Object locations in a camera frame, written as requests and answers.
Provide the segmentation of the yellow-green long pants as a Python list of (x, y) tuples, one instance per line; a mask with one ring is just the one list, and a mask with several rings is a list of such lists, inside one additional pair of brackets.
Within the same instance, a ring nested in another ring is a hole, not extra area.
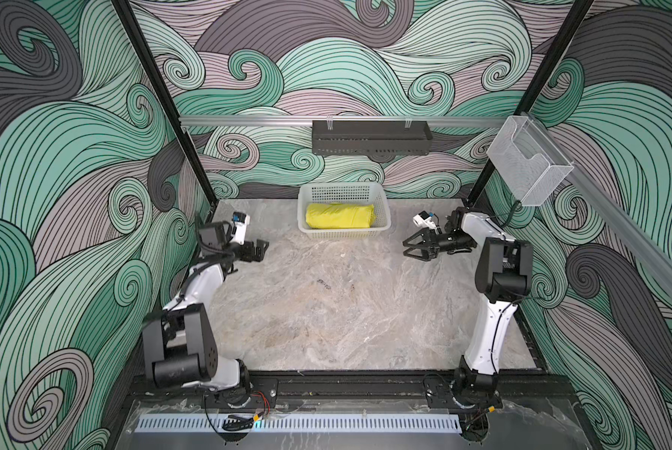
[(377, 219), (372, 204), (309, 204), (307, 225), (319, 230), (368, 229)]

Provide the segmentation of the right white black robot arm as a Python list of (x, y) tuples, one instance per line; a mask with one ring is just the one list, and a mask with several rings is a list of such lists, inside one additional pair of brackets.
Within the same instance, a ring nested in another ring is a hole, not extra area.
[(409, 258), (430, 262), (442, 253), (480, 253), (474, 272), (480, 307), (451, 391), (463, 408), (497, 407), (501, 351), (510, 320), (531, 293), (533, 246), (467, 207), (453, 210), (444, 227), (427, 211), (414, 215), (413, 222), (420, 230), (403, 241)]

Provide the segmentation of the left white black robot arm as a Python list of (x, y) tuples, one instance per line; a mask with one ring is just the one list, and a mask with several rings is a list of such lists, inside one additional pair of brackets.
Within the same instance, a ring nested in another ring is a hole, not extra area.
[(248, 241), (250, 217), (232, 214), (230, 221), (202, 224), (196, 237), (200, 254), (162, 309), (148, 314), (142, 326), (147, 380), (157, 388), (204, 388), (227, 404), (246, 405), (252, 384), (246, 365), (219, 354), (208, 306), (235, 264), (260, 263), (270, 243)]

